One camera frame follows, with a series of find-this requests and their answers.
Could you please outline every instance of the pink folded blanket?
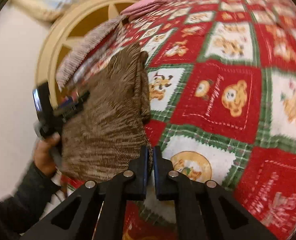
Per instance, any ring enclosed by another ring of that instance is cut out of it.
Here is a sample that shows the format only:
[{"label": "pink folded blanket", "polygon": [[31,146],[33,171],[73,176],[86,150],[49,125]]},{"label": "pink folded blanket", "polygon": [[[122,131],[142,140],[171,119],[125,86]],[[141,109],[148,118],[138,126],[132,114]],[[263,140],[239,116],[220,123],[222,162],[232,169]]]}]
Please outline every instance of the pink folded blanket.
[{"label": "pink folded blanket", "polygon": [[134,16],[134,15],[140,14],[136,16],[136,17],[139,17],[148,12],[151,12],[152,8],[154,8],[155,10],[156,5],[161,6],[162,4],[170,1],[173,1],[173,0],[140,0],[139,2],[134,3],[133,5],[124,9],[120,14],[125,14],[127,16]]}]

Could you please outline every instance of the black device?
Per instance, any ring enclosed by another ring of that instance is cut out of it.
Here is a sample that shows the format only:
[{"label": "black device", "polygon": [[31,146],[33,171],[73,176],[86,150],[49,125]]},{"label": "black device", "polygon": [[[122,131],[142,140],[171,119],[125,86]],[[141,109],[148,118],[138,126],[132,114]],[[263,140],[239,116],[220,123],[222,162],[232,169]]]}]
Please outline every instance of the black device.
[{"label": "black device", "polygon": [[[40,139],[46,139],[55,132],[61,135],[63,125],[74,115],[83,110],[83,103],[87,101],[90,92],[87,91],[77,101],[65,104],[63,107],[53,109],[50,103],[50,91],[48,82],[35,88],[32,92],[38,122],[34,125],[35,133]],[[50,149],[57,167],[61,166],[61,141],[56,147]]]},{"label": "black device", "polygon": [[[153,161],[157,199],[175,200],[179,240],[276,240],[215,181],[191,181],[174,171],[160,147],[154,148]],[[143,146],[127,171],[107,182],[87,181],[22,240],[121,240],[126,200],[145,199],[147,163],[148,149]]]}]

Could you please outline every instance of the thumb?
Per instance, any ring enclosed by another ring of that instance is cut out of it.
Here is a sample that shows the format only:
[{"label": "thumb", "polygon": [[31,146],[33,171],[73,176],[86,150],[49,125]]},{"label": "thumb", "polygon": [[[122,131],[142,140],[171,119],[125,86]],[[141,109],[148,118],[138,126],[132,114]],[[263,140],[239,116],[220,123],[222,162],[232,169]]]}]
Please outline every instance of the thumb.
[{"label": "thumb", "polygon": [[56,146],[60,141],[60,135],[56,132],[51,137],[40,141],[38,147],[42,150],[49,150],[51,147]]}]

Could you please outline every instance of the white wall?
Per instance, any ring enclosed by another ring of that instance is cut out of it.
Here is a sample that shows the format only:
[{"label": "white wall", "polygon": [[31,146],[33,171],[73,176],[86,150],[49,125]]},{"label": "white wall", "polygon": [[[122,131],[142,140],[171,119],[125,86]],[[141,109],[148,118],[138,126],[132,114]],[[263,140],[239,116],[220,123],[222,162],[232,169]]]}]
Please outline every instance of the white wall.
[{"label": "white wall", "polygon": [[48,30],[14,7],[0,12],[0,198],[14,189],[31,158],[37,120],[31,92]]}]

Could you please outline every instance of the screw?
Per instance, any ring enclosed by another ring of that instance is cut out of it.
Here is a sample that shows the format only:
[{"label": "screw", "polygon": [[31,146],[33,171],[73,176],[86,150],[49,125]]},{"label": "screw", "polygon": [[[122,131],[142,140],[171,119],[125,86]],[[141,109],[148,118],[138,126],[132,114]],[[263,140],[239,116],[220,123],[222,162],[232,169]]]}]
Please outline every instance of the screw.
[{"label": "screw", "polygon": [[213,181],[213,180],[209,180],[209,181],[206,182],[206,185],[207,185],[207,187],[214,188],[214,187],[217,186],[217,183],[215,181]]},{"label": "screw", "polygon": [[124,172],[124,176],[127,178],[132,177],[133,174],[134,174],[133,171],[130,171],[130,170]]},{"label": "screw", "polygon": [[95,185],[96,185],[96,183],[95,183],[93,180],[88,180],[88,181],[85,183],[85,186],[86,186],[87,188],[93,188]]},{"label": "screw", "polygon": [[172,178],[178,177],[178,171],[170,171],[168,172],[168,175],[171,176]]}]

